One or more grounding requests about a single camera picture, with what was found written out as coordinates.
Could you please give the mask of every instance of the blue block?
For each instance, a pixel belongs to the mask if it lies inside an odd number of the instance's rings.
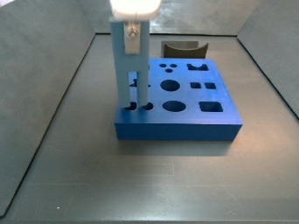
[[[233,140],[242,125],[210,59],[149,59],[148,105],[116,109],[118,139]]]

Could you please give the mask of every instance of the white robot part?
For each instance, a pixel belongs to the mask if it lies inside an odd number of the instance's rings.
[[[146,21],[156,17],[161,0],[109,0],[113,17],[124,21]]]

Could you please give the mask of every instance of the gray wall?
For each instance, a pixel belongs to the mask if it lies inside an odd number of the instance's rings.
[[[299,117],[297,9],[297,0],[264,0],[237,38]]]
[[[261,0],[162,0],[150,33],[237,35]],[[106,33],[108,0],[78,0],[94,32]]]
[[[94,32],[76,0],[15,0],[0,21],[2,216]]]

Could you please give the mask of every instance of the gray floor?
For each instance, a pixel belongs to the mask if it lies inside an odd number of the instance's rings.
[[[97,36],[2,221],[299,221],[299,125],[236,38],[209,42],[244,126],[230,142],[117,141],[109,36]]]

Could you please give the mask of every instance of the square hole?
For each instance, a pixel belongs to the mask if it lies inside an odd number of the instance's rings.
[[[216,85],[212,82],[205,82],[204,86],[205,86],[206,89],[216,89]]]
[[[201,88],[201,84],[198,82],[190,82],[190,88]]]
[[[222,112],[222,108],[217,101],[200,101],[201,112]]]

